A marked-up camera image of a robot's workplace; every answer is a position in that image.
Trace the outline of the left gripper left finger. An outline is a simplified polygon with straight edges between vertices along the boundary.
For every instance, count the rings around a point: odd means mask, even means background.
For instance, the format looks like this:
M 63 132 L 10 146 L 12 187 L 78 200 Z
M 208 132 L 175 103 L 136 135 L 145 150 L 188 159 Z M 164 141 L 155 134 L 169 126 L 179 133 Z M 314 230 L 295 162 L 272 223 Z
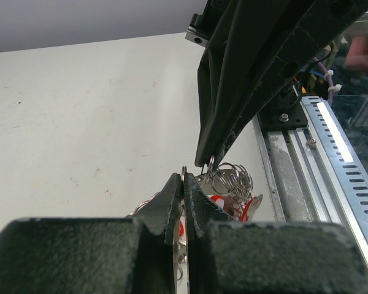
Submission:
M 28 218 L 0 233 L 0 293 L 175 293 L 182 181 L 123 218 Z

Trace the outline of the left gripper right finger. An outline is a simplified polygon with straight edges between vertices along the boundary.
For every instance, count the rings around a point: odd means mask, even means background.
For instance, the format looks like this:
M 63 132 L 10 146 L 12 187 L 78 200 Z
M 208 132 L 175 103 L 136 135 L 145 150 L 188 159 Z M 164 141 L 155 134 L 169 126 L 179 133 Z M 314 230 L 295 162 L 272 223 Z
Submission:
M 237 222 L 183 180 L 190 293 L 368 293 L 359 247 L 328 222 Z

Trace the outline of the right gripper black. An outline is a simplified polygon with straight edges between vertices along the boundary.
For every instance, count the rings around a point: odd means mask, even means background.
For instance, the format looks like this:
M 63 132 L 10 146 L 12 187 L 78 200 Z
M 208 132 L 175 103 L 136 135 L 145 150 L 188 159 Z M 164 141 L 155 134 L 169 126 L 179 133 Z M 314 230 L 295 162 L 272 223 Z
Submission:
M 220 162 L 253 117 L 367 11 L 368 1 L 207 1 L 186 33 L 205 48 L 195 165 Z

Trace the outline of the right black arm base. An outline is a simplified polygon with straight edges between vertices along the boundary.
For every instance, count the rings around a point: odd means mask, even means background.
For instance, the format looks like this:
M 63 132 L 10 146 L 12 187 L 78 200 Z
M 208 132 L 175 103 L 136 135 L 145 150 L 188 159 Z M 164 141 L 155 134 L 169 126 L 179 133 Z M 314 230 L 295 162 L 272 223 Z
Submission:
M 308 119 L 301 106 L 302 93 L 294 81 L 281 91 L 259 112 L 258 121 L 262 131 L 282 132 L 306 127 Z

